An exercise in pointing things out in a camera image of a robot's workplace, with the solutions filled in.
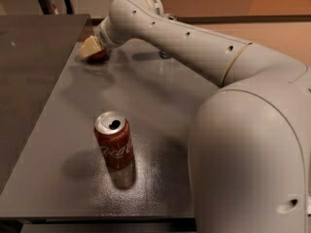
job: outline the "can lid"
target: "can lid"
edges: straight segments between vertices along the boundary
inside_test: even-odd
[[[95,128],[104,135],[113,135],[120,132],[125,126],[125,117],[119,112],[110,111],[100,115],[96,122]]]

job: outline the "white robotic arm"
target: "white robotic arm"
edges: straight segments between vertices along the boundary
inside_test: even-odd
[[[190,128],[198,232],[307,233],[310,68],[162,15],[160,0],[115,0],[97,38],[106,49],[143,39],[222,87]]]

